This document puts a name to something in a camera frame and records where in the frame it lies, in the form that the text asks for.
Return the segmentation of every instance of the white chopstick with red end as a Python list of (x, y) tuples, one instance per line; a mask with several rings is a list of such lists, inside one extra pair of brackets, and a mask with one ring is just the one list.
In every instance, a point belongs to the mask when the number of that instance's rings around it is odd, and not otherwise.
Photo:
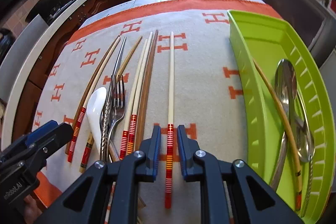
[(75, 130), (73, 131), (73, 136), (72, 136), (72, 140), (71, 140), (70, 147), (69, 147), (69, 153), (68, 153), (68, 162), (72, 162), (72, 158), (74, 156), (75, 145), (76, 145), (78, 133), (79, 133), (79, 130), (81, 128), (82, 121), (83, 121), (83, 118), (84, 118), (84, 115), (85, 115), (85, 112), (86, 112), (87, 103), (90, 99), (91, 94), (93, 93), (93, 91), (95, 89), (95, 86), (96, 86), (96, 84), (99, 80), (99, 77), (100, 77), (101, 73), (103, 72), (103, 69), (105, 68), (110, 56), (112, 55), (112, 53), (113, 53), (114, 49), (116, 48), (116, 46), (118, 45), (119, 41), (120, 41), (120, 37), (118, 37), (116, 39), (116, 41), (114, 42), (114, 44), (110, 48), (109, 53), (106, 55), (105, 60), (101, 64), (101, 67), (99, 68), (98, 73), (95, 76), (95, 78), (92, 82), (92, 85), (89, 89), (89, 93), (87, 94), (87, 96), (85, 98), (85, 101), (84, 101), (84, 104), (81, 108), (81, 112), (79, 114), (78, 120), (76, 121)]
[(133, 153), (134, 149), (134, 139), (135, 139), (135, 130), (137, 128), (137, 114), (138, 114), (138, 108), (139, 108), (139, 102), (140, 102), (140, 94), (141, 94), (141, 88), (142, 88), (142, 80), (143, 76), (145, 74), (145, 68), (147, 64), (147, 58), (149, 54), (149, 50), (151, 48), (153, 39), (153, 32), (149, 34), (148, 42), (146, 45), (145, 53), (143, 55), (140, 73), (139, 73), (139, 79), (138, 83), (136, 85), (136, 92), (134, 96), (134, 103), (133, 103), (133, 110), (132, 110), (132, 117), (129, 124), (129, 133), (128, 133), (128, 141), (127, 141), (127, 155)]
[(171, 208), (173, 186), (173, 140), (174, 140), (174, 33), (170, 33), (169, 101), (166, 158), (165, 208)]
[(145, 50), (146, 50), (146, 46), (147, 46), (147, 39), (145, 40), (145, 43), (143, 44), (143, 47), (142, 47), (142, 51), (141, 51), (141, 54), (140, 54), (138, 65), (137, 65), (136, 71), (135, 71), (135, 76), (134, 76), (134, 81), (133, 81), (130, 97), (129, 97), (129, 100), (128, 100), (127, 111), (126, 111), (126, 115), (125, 115), (124, 131), (123, 131), (123, 135), (121, 137), (120, 156), (119, 156), (120, 160), (122, 160), (126, 156), (126, 152), (127, 152), (129, 122), (131, 120), (135, 91), (137, 89), (137, 83), (138, 83), (138, 79), (139, 79), (140, 68), (141, 68), (143, 56), (144, 56), (144, 53), (145, 53)]

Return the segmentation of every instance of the tablecloth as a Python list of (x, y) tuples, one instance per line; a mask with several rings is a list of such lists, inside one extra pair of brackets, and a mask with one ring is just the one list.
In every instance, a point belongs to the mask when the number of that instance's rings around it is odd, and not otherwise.
[[(79, 29), (63, 49), (42, 91), (32, 130), (51, 119), (72, 124), (86, 85), (115, 37), (127, 37), (125, 57), (142, 35), (143, 39), (123, 74), (128, 101), (144, 40), (151, 31), (159, 30), (144, 138), (150, 138), (154, 124), (161, 126), (161, 161), (155, 183), (140, 184), (139, 194), (147, 205), (139, 211), (144, 223), (200, 223), (199, 183), (183, 181), (176, 138), (172, 208), (164, 208), (171, 31), (175, 35), (175, 127), (185, 125), (188, 136), (196, 139), (203, 150), (220, 160), (247, 160), (244, 97), (229, 40), (227, 9), (279, 17), (270, 6), (245, 0), (174, 0), (129, 9)], [(102, 86), (108, 88), (109, 75), (120, 45), (107, 63), (96, 89)], [(123, 126), (124, 122), (121, 121), (114, 138), (118, 149)], [(39, 175), (44, 183), (36, 190), (45, 204), (50, 204), (80, 176), (80, 162), (89, 133), (85, 116), (72, 163), (67, 162), (65, 147), (48, 159), (47, 166)], [(88, 166), (98, 159), (98, 151), (94, 146)]]

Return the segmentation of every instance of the fork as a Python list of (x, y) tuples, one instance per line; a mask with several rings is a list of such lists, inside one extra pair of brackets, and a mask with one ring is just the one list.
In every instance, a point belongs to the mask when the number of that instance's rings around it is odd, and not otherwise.
[(109, 133), (107, 136), (107, 139), (105, 141), (105, 147), (103, 155), (106, 155), (106, 162), (108, 160), (108, 144), (111, 142), (111, 137), (113, 134), (113, 129), (117, 125), (118, 122), (120, 122), (125, 115), (125, 85), (124, 85), (124, 78), (121, 76), (121, 83), (120, 85), (120, 76), (118, 76), (118, 88), (117, 88), (117, 79), (114, 77), (114, 83), (113, 83), (113, 91), (112, 91), (112, 106), (111, 106), (111, 126), (109, 129)]

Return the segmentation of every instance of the green tray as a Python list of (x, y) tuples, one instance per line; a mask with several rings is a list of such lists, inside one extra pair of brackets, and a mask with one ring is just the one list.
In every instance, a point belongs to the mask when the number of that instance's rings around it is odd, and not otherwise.
[[(248, 164), (270, 183), (280, 148), (283, 125), (272, 97), (254, 67), (254, 58), (274, 86), (282, 58), (295, 68), (299, 92), (315, 140), (313, 180), (305, 223), (316, 223), (329, 196), (335, 171), (335, 126), (329, 97), (319, 69), (307, 47), (286, 21), (270, 16), (229, 10), (230, 41), (244, 92), (248, 128)], [(308, 164), (302, 164), (302, 206), (306, 196)], [(290, 149), (277, 190), (294, 208), (294, 172)]]

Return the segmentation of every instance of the silver bolt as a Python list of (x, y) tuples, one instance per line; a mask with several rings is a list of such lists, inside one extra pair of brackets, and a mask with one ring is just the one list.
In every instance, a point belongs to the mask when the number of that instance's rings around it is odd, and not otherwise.
[(202, 158), (202, 157), (205, 156), (206, 153), (205, 153), (205, 151), (203, 151), (203, 150), (197, 150), (197, 151), (195, 152), (195, 154), (196, 154), (197, 157)]
[(141, 158), (143, 155), (144, 155), (144, 152), (142, 152), (141, 150), (137, 150), (133, 153), (133, 155), (136, 157), (136, 158)]
[(102, 161), (102, 160), (97, 160), (95, 163), (94, 163), (94, 166), (98, 169), (100, 168), (103, 168), (105, 165), (105, 163)]
[(241, 168), (241, 167), (243, 167), (245, 165), (245, 163), (242, 160), (235, 160), (234, 164), (238, 168)]

